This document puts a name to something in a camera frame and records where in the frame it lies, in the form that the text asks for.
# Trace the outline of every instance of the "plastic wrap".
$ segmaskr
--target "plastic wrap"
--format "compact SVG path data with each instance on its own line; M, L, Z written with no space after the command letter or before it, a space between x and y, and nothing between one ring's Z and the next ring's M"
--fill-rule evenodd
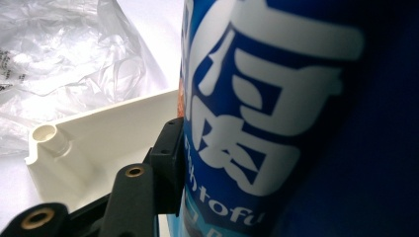
M0 157L29 129L165 89L116 0L0 2Z

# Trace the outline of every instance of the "screw hole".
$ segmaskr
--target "screw hole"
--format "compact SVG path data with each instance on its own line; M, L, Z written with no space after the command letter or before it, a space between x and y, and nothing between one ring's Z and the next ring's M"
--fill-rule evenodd
M139 166L132 167L126 170L126 175L130 178L138 177L144 173L144 169Z
M36 229L52 220L53 209L49 207L41 208L31 212L21 223L21 227L26 230Z

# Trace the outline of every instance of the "white table surface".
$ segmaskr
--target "white table surface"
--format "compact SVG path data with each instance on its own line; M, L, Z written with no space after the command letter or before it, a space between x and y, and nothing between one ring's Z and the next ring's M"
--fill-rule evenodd
M118 2L140 32L166 80L172 87L176 87L179 82L183 1ZM23 152L17 156L0 157L0 232L17 214L42 202L25 164L24 159L27 156L28 154ZM169 234L163 231L161 236Z

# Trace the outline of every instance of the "white plastic part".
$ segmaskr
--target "white plastic part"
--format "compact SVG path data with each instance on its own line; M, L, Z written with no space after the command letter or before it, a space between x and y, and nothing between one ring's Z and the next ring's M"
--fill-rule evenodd
M36 127L26 163L41 199L73 211L108 194L117 171L142 162L176 110L171 90Z

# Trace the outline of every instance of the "black plastic part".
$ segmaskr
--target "black plastic part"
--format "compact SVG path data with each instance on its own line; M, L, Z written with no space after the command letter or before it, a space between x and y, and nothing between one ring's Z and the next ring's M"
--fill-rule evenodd
M71 236L94 237L99 235L109 196L101 197L70 214Z
M69 215L61 203L43 203L16 216L1 237L67 237Z
M183 118L172 119L164 125L147 162L155 173L157 213L176 213L182 198L185 179Z
M120 169L99 236L158 236L153 193L153 170L149 165L132 164Z

